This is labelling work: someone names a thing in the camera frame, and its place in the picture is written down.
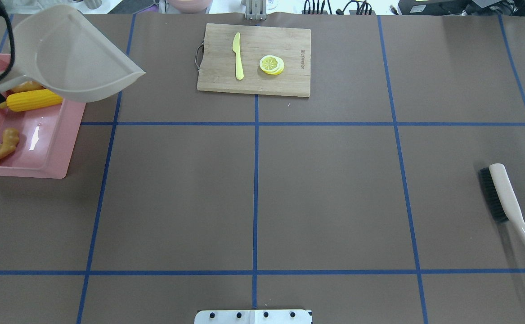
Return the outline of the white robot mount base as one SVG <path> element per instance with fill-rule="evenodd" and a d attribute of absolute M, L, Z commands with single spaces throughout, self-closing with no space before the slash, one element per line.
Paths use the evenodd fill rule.
<path fill-rule="evenodd" d="M 312 312 L 304 309 L 203 310 L 195 324 L 312 324 Z"/>

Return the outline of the yellow corn cob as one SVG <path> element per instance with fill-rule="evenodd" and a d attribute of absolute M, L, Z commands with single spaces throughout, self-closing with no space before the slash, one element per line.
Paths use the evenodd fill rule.
<path fill-rule="evenodd" d="M 63 98 L 50 90 L 33 90 L 10 94 L 6 101 L 0 104 L 0 109 L 14 112 L 26 112 L 34 109 L 60 105 Z"/>

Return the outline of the yellow plastic knife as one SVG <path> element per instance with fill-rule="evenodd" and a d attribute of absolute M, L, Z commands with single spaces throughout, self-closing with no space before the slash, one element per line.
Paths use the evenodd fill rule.
<path fill-rule="evenodd" d="M 235 77 L 236 80 L 243 80 L 244 71 L 242 67 L 242 57 L 241 57 L 241 33 L 238 31 L 235 33 L 235 36 L 232 41 L 232 51 L 235 53 Z"/>

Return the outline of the brown potato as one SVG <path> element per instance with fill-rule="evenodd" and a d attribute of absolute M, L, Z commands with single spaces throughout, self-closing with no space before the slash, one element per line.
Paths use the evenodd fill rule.
<path fill-rule="evenodd" d="M 26 81 L 13 87 L 10 91 L 14 94 L 19 94 L 28 91 L 44 90 L 45 87 L 36 81 Z"/>

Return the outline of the aluminium frame post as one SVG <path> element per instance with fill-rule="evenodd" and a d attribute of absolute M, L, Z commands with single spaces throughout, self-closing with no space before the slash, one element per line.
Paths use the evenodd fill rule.
<path fill-rule="evenodd" d="M 245 6 L 246 20 L 266 20 L 267 6 L 266 0 L 242 0 L 241 3 Z"/>

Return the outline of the yellow lemon slices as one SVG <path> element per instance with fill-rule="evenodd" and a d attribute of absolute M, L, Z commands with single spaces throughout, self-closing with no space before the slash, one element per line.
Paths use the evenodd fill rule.
<path fill-rule="evenodd" d="M 265 55 L 260 59 L 260 70 L 268 75 L 279 75 L 284 71 L 285 63 L 275 55 Z"/>

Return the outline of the beige plastic dustpan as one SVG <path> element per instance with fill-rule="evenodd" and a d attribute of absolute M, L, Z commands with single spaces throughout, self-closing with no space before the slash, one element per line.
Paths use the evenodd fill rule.
<path fill-rule="evenodd" d="M 108 98 L 145 74 L 79 10 L 55 5 L 13 29 L 15 62 L 0 91 L 34 80 L 62 98 L 90 103 Z"/>

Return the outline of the pink bowl with ice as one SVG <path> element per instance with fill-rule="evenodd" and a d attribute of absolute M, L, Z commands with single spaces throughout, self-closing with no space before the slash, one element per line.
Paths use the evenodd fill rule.
<path fill-rule="evenodd" d="M 166 0 L 169 6 L 181 13 L 199 13 L 211 6 L 213 0 Z"/>

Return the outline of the beige hand brush black bristles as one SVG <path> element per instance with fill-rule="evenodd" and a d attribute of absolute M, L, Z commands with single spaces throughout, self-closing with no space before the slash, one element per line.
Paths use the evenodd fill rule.
<path fill-rule="evenodd" d="M 525 220 L 514 188 L 501 163 L 478 170 L 485 202 L 496 223 L 509 223 L 525 246 Z"/>

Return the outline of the tan ginger root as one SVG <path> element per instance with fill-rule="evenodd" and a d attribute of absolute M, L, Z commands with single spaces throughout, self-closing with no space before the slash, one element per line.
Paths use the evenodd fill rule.
<path fill-rule="evenodd" d="M 9 127 L 3 131 L 2 142 L 0 143 L 0 163 L 3 158 L 15 152 L 19 141 L 19 131 L 17 129 Z"/>

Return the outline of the pink plastic bin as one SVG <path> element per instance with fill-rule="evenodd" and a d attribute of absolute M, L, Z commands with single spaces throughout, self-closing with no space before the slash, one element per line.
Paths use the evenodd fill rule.
<path fill-rule="evenodd" d="M 15 152 L 1 159 L 0 176 L 65 178 L 84 109 L 84 103 L 70 100 L 26 112 L 0 109 L 0 143 L 7 128 L 18 130 L 20 138 Z"/>

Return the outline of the bamboo cutting board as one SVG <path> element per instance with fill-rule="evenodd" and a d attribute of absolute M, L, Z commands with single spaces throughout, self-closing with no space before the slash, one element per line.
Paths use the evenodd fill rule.
<path fill-rule="evenodd" d="M 232 41 L 240 32 L 243 80 L 235 77 Z M 309 98 L 311 94 L 311 30 L 293 27 L 206 24 L 197 89 L 230 94 Z M 260 70 L 260 59 L 275 55 L 285 68 L 279 75 Z"/>

